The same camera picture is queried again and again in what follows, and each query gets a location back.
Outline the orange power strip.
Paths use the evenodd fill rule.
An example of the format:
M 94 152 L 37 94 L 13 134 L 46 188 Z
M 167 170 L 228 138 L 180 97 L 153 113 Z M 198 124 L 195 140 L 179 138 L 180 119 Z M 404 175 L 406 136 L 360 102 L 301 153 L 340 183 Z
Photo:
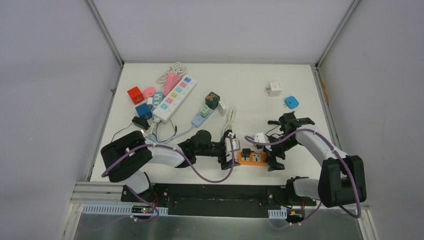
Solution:
M 243 157 L 242 152 L 240 151 L 237 156 L 237 161 L 241 165 L 267 167 L 268 164 L 266 163 L 266 157 L 267 155 L 263 152 L 251 152 L 249 157 Z

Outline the black plug adapter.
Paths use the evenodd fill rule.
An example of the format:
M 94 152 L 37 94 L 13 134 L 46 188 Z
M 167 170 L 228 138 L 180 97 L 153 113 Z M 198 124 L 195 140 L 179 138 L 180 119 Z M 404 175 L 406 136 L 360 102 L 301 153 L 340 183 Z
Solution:
M 251 156 L 251 149 L 250 148 L 243 148 L 242 150 L 241 150 L 241 158 L 244 160 L 244 161 L 248 161 L 249 159 L 250 159 L 250 156 Z

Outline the blue folding plug adapter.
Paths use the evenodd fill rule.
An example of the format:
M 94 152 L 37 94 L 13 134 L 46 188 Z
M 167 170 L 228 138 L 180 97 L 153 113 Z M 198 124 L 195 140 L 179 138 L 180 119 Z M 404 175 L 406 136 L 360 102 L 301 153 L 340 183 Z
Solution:
M 288 96 L 284 99 L 284 104 L 289 108 L 289 109 L 295 109 L 299 106 L 299 101 L 296 99 L 296 97 L 294 97 L 293 95 Z

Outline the white tiger cube adapter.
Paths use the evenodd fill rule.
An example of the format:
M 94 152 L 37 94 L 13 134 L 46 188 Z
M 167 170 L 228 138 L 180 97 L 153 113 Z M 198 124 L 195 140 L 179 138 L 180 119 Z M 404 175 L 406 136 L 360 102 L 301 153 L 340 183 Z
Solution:
M 269 97 L 278 97 L 282 93 L 282 87 L 279 82 L 270 82 L 264 91 Z

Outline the white multicolour power strip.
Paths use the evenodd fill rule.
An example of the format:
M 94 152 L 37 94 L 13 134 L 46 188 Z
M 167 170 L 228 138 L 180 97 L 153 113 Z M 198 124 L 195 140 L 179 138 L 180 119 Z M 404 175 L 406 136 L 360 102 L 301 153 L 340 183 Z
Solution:
M 168 93 L 159 106 L 155 108 L 152 112 L 153 116 L 166 123 L 195 89 L 197 84 L 198 81 L 195 78 L 185 75 Z

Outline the red cube socket adapter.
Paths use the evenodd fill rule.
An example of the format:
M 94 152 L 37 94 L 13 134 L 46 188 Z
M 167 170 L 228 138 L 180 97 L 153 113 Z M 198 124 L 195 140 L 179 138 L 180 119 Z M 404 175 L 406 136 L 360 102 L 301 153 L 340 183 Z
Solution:
M 129 89 L 127 94 L 129 95 L 134 105 L 140 104 L 145 100 L 145 97 L 138 86 Z

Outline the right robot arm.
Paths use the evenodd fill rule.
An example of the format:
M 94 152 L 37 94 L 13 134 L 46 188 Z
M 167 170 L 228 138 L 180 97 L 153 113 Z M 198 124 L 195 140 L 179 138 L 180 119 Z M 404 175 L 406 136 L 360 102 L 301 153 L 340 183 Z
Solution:
M 294 147 L 304 147 L 320 166 L 318 179 L 296 176 L 286 181 L 282 194 L 284 204 L 296 205 L 312 199 L 327 208 L 361 206 L 367 198 L 367 190 L 364 163 L 358 155 L 349 155 L 333 145 L 309 117 L 297 118 L 289 112 L 274 124 L 279 125 L 277 136 L 257 133 L 253 137 L 258 144 L 264 144 L 268 171 L 284 169 L 277 159 L 285 159 L 286 152 Z

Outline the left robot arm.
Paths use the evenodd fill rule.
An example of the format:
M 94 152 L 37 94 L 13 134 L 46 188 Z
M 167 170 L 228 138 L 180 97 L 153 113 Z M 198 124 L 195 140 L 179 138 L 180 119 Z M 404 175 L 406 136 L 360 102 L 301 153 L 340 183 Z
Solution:
M 101 176 L 112 183 L 126 185 L 133 190 L 135 198 L 147 202 L 152 198 L 153 189 L 147 173 L 141 171 L 146 164 L 191 168 L 198 175 L 194 167 L 197 158 L 215 157 L 222 170 L 233 171 L 238 166 L 236 156 L 240 150 L 239 139 L 231 130 L 225 131 L 218 142 L 211 139 L 208 131 L 199 130 L 187 140 L 171 145 L 146 140 L 140 131 L 133 131 L 100 150 L 105 166 Z

